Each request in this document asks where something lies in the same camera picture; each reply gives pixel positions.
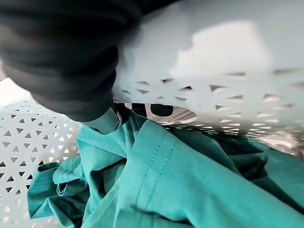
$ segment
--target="dark sleeve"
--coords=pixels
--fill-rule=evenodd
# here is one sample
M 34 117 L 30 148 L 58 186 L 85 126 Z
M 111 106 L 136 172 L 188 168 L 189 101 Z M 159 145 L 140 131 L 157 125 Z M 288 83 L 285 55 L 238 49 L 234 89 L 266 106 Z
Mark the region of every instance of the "dark sleeve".
M 45 107 L 88 122 L 112 104 L 116 44 L 138 0 L 0 0 L 4 72 Z

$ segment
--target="stitched seam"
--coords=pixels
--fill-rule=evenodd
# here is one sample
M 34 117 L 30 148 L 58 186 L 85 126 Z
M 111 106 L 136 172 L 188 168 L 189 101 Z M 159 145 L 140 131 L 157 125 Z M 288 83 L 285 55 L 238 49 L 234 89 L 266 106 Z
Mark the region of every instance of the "stitched seam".
M 142 190 L 142 188 L 143 188 L 144 181 L 145 181 L 146 178 L 147 178 L 147 175 L 148 175 L 148 173 L 149 173 L 149 170 L 150 170 L 150 168 L 151 168 L 151 166 L 152 166 L 152 164 L 153 164 L 154 158 L 155 158 L 155 156 L 156 156 L 156 154 L 157 154 L 157 152 L 158 152 L 158 150 L 159 150 L 159 148 L 160 148 L 160 146 L 161 146 L 161 144 L 162 144 L 162 141 L 164 140 L 165 136 L 166 136 L 166 133 L 163 135 L 163 137 L 161 138 L 160 143 L 159 143 L 158 146 L 156 147 L 156 150 L 155 150 L 155 152 L 154 152 L 154 154 L 153 154 L 153 156 L 152 156 L 152 158 L 151 158 L 151 161 L 150 161 L 150 163 L 149 163 L 149 166 L 148 166 L 148 168 L 147 168 L 147 171 L 146 171 L 146 173 L 144 174 L 143 181 L 142 181 L 142 183 L 141 183 L 141 185 L 140 185 L 140 187 L 139 187 L 139 190 L 138 190 L 138 193 L 137 193 L 137 197 L 136 197 L 136 201 L 135 201 L 135 211 L 137 211 L 137 202 L 138 202 L 138 199 L 139 199 L 139 194 L 140 194 L 140 192 L 141 192 L 141 190 Z
M 154 186 L 153 186 L 151 195 L 150 195 L 150 197 L 149 197 L 149 199 L 148 199 L 148 202 L 147 202 L 147 205 L 146 205 L 146 208 L 145 208 L 144 211 L 147 211 L 147 208 L 148 208 L 148 206 L 149 206 L 149 204 L 150 204 L 150 201 L 152 200 L 153 194 L 154 194 L 154 192 L 155 192 L 155 190 L 156 190 L 156 186 L 157 186 L 157 184 L 158 184 L 158 181 L 160 180 L 160 178 L 161 178 L 161 176 L 162 176 L 163 170 L 164 170 L 164 168 L 166 167 L 166 165 L 167 165 L 167 163 L 168 163 L 168 160 L 169 160 L 169 158 L 171 157 L 171 155 L 172 155 L 172 153 L 173 153 L 173 150 L 174 150 L 174 147 L 175 147 L 176 144 L 177 144 L 177 142 L 171 147 L 171 150 L 170 150 L 170 152 L 168 153 L 168 155 L 167 155 L 167 157 L 166 157 L 166 159 L 165 159 L 165 161 L 164 161 L 164 163 L 163 163 L 163 165 L 162 165 L 161 171 L 160 171 L 160 173 L 159 173 L 158 176 L 157 176 L 157 179 L 156 179 L 156 181 L 155 181 L 155 184 L 154 184 Z M 141 227 L 142 227 L 142 221 L 143 221 L 142 219 L 143 219 L 143 215 L 141 216 L 141 222 L 140 222 Z
M 66 176 L 66 178 L 69 180 L 69 181 L 72 181 L 71 179 L 69 179 L 69 175 L 71 174 L 71 172 L 73 171 L 73 167 L 74 167 L 74 161 L 75 161 L 75 159 L 73 159 L 73 161 L 72 161 L 72 167 L 71 167 L 71 170 L 70 170 L 70 172 L 67 174 L 67 176 Z
M 53 178 L 50 178 L 50 179 L 44 179 L 44 180 L 37 180 L 35 182 L 42 182 L 42 181 L 48 181 L 48 180 L 52 180 Z
M 62 182 L 65 182 L 65 180 L 63 179 L 63 175 L 66 173 L 66 171 L 67 171 L 67 169 L 61 174 Z

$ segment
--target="white laundry basket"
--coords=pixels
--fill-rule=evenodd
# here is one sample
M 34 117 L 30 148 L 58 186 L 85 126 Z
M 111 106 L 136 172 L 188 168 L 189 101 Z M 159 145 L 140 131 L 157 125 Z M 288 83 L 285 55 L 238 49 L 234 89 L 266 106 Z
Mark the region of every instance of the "white laundry basket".
M 121 45 L 115 99 L 183 107 L 195 115 L 168 124 L 301 155 L 303 9 L 302 0 L 188 0 L 161 9 Z M 58 227 L 53 217 L 29 220 L 26 193 L 39 164 L 78 155 L 79 128 L 11 80 L 0 82 L 0 227 Z

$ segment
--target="triangular hole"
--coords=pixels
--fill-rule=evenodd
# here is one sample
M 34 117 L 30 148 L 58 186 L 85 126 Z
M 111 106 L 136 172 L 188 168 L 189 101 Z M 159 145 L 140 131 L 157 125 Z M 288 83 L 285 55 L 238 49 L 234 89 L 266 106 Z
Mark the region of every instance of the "triangular hole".
M 25 148 L 27 149 L 30 146 L 30 143 L 24 143 L 23 144 L 25 146 Z
M 244 80 L 245 76 L 246 76 L 246 73 L 245 72 L 236 72 L 236 73 L 227 73 L 227 74 L 224 74 L 224 75 L 226 75 L 226 76 L 228 76 L 229 78 L 232 78 L 232 79 Z
M 178 101 L 186 101 L 187 100 L 186 98 L 182 98 L 182 97 L 178 97 L 178 96 L 176 96 L 175 98 Z
M 25 163 L 25 161 L 23 161 L 20 166 L 26 166 L 27 164 Z
M 290 111 L 292 110 L 293 105 L 289 104 L 289 105 L 284 105 L 284 106 L 279 106 L 279 107 L 274 107 L 274 110 L 278 110 L 278 111 Z
M 227 100 L 230 101 L 230 102 L 234 102 L 234 103 L 242 103 L 243 102 L 243 96 L 242 95 L 234 96 L 234 97 L 228 98 Z
M 124 94 L 131 94 L 129 91 L 127 91 L 127 90 L 123 90 L 122 91 Z
M 292 87 L 297 89 L 304 89 L 304 82 L 293 84 Z
M 11 182 L 11 181 L 14 181 L 14 178 L 12 176 L 10 176 L 6 182 Z
M 5 148 L 7 148 L 10 145 L 10 142 L 3 142 L 3 145 Z
M 12 187 L 9 187 L 9 188 L 5 188 L 6 191 L 9 193 L 13 188 Z
M 268 114 L 268 113 L 258 113 L 257 114 L 257 118 L 263 118 L 263 117 L 269 117 L 269 116 L 273 116 L 272 114 Z
M 16 147 L 12 150 L 12 152 L 20 152 L 20 150 L 19 150 L 19 148 L 16 146 Z
M 15 161 L 18 159 L 18 158 L 10 158 L 11 159 L 11 161 L 13 162 L 13 163 L 15 163 Z
M 221 93 L 221 92 L 225 92 L 228 90 L 227 87 L 219 86 L 219 85 L 210 85 L 210 89 L 211 89 L 212 93 Z
M 220 123 L 232 122 L 232 120 L 220 120 Z
M 148 86 L 149 83 L 145 82 L 145 81 L 142 81 L 142 82 L 136 82 L 137 84 L 141 84 L 141 85 L 144 85 L 144 86 Z
M 275 76 L 284 76 L 294 72 L 297 72 L 298 69 L 277 69 L 274 71 Z
M 229 116 L 229 117 L 235 117 L 235 118 L 241 118 L 242 114 L 241 113 L 235 113 L 235 114 L 227 115 L 227 116 Z
M 266 94 L 264 96 L 263 102 L 264 103 L 268 103 L 268 102 L 276 102 L 276 101 L 279 101 L 279 100 L 280 100 L 279 96 L 271 95 L 271 94 Z
M 262 123 L 254 123 L 252 126 L 254 126 L 254 127 L 257 127 L 257 126 L 264 126 L 265 124 L 262 124 Z
M 273 120 L 264 120 L 265 122 L 271 122 L 271 123 L 278 123 L 280 122 L 279 119 L 273 119 Z
M 16 130 L 20 134 L 21 132 L 23 132 L 24 129 L 22 129 L 22 128 L 16 128 Z
M 31 139 L 32 136 L 30 135 L 30 133 L 28 133 L 26 136 L 25 136 L 27 139 Z
M 192 87 L 191 86 L 187 86 L 187 87 L 184 87 L 182 89 L 180 89 L 181 91 L 184 91 L 184 92 L 188 92 L 188 91 L 192 91 Z
M 4 136 L 11 137 L 10 131 L 6 132 Z
M 174 79 L 163 79 L 163 80 L 161 80 L 161 82 L 164 83 L 164 84 L 170 83 L 172 81 L 174 81 Z
M 147 94 L 149 92 L 147 90 L 142 90 L 142 89 L 137 89 L 137 91 L 141 92 L 142 94 Z
M 231 109 L 229 107 L 224 107 L 224 106 L 220 106 L 220 105 L 216 105 L 215 108 L 217 109 L 218 112 L 224 112 L 224 111 Z

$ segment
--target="teal fabric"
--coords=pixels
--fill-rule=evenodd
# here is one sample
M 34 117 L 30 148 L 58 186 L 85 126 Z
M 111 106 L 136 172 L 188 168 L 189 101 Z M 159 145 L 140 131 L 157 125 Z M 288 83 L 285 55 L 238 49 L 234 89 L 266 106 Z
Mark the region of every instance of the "teal fabric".
M 83 127 L 80 156 L 38 168 L 31 218 L 63 228 L 303 228 L 304 163 L 250 138 L 165 130 L 131 113 Z

